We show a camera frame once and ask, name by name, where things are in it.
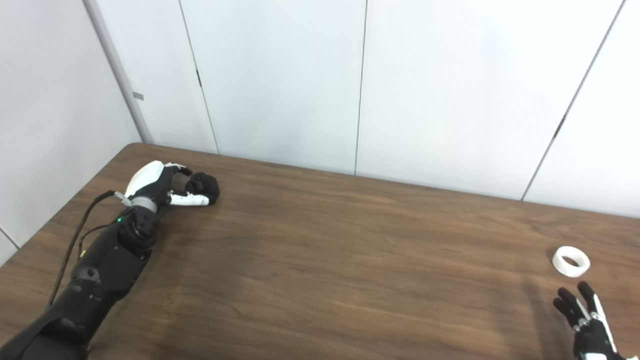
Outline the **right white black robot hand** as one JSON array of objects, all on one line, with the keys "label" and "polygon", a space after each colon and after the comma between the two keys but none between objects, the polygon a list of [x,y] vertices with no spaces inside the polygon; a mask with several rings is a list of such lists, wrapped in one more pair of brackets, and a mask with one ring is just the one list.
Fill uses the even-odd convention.
[{"label": "right white black robot hand", "polygon": [[574,332],[575,360],[625,360],[615,344],[601,299],[585,281],[577,285],[582,300],[565,287],[557,290],[554,308]]}]

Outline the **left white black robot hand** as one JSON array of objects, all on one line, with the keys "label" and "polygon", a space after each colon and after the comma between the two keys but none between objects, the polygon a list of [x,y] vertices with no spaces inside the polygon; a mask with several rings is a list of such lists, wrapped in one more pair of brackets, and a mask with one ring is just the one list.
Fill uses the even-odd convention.
[{"label": "left white black robot hand", "polygon": [[135,173],[123,196],[127,205],[146,207],[157,212],[162,207],[209,207],[214,204],[210,196],[172,189],[176,174],[191,176],[194,172],[176,162],[151,161]]}]

